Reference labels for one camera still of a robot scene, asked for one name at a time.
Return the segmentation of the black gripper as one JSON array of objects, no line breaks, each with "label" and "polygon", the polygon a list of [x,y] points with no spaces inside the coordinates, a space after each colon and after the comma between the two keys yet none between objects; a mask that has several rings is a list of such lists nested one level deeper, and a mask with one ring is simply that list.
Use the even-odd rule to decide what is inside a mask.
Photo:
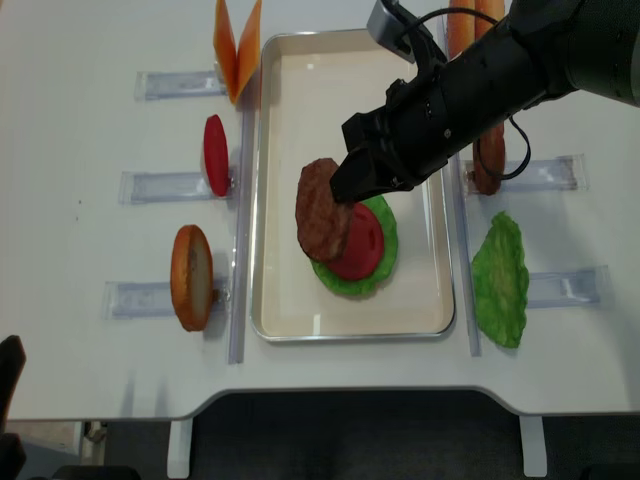
[{"label": "black gripper", "polygon": [[395,81],[385,104],[356,113],[342,125],[348,154],[330,179],[336,203],[409,192],[448,159],[520,107],[509,86],[518,60],[462,54],[420,74]]}]

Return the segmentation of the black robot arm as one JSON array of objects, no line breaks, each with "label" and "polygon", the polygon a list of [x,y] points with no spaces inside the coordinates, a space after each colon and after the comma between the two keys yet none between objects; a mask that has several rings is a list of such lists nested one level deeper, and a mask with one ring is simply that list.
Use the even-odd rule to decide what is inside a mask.
[{"label": "black robot arm", "polygon": [[367,29],[418,72],[344,123],[347,156],[330,181],[339,203],[409,191],[489,129],[573,91],[639,102],[635,1],[515,1],[453,57],[396,1],[377,2]]}]

